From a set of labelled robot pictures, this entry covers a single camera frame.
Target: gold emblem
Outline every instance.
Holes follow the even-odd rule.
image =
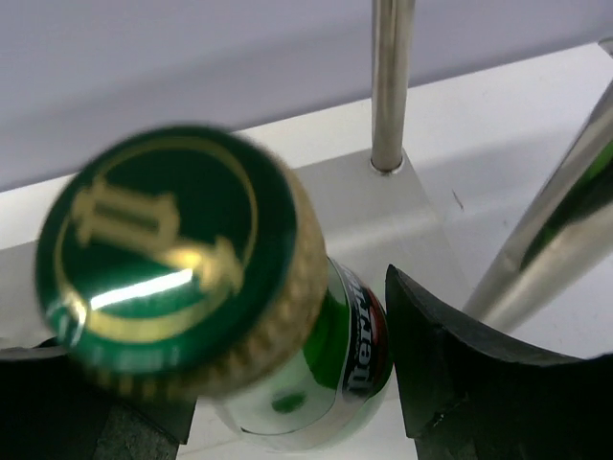
[[[222,163],[240,181],[249,200],[252,224],[241,258],[232,243],[223,236],[217,236],[214,243],[182,237],[179,232],[180,213],[173,194],[146,195],[105,180],[107,173],[124,161],[159,149],[188,149],[207,154]],[[85,301],[70,282],[62,262],[61,251],[69,224],[74,225],[81,247],[95,241],[105,242],[174,268],[177,272],[138,286],[120,287]],[[57,238],[54,256],[57,284],[63,305],[79,322],[79,334],[73,342],[79,341],[82,329],[108,339],[132,343],[164,340],[185,332],[215,311],[229,296],[240,291],[244,268],[255,246],[257,225],[258,207],[248,175],[239,161],[221,146],[203,139],[177,137],[149,141],[118,154],[98,170],[91,186],[79,190]],[[180,286],[192,277],[206,296],[185,309],[160,317],[123,318],[113,315],[112,309],[100,308],[112,303],[113,299],[129,298],[130,291],[137,292],[134,296],[142,296],[147,288],[156,292],[161,290],[163,284]],[[93,300],[98,300],[98,307],[92,305]]]
[[[97,177],[81,189],[71,209],[77,241],[100,240],[178,270],[191,270],[207,292],[229,283],[242,288],[243,267],[232,243],[217,237],[204,244],[179,237],[180,217],[172,194],[150,196],[109,185]]]

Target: green glass bottle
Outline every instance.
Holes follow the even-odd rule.
[[[213,127],[155,129],[86,165],[45,221],[35,284],[97,384],[207,398],[276,450],[354,433],[392,370],[384,310],[327,257],[295,174]]]

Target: bottle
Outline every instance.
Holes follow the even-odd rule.
[[[86,165],[43,225],[35,287],[96,384],[206,398],[274,450],[350,436],[392,370],[384,310],[327,257],[295,174],[214,127],[157,128]]]

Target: bottle cap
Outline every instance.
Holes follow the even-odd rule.
[[[235,135],[133,136],[61,192],[35,284],[57,339],[96,381],[144,398],[222,397],[306,341],[327,283],[307,194]]]

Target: gray wall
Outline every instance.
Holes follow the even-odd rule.
[[[412,85],[613,35],[611,0],[417,3]],[[99,147],[74,144],[80,129],[100,129],[105,144],[122,134],[74,124],[113,98],[197,88],[141,124],[248,127],[367,97],[370,37],[370,0],[0,2],[0,190],[78,168]],[[29,135],[57,148],[13,141]]]

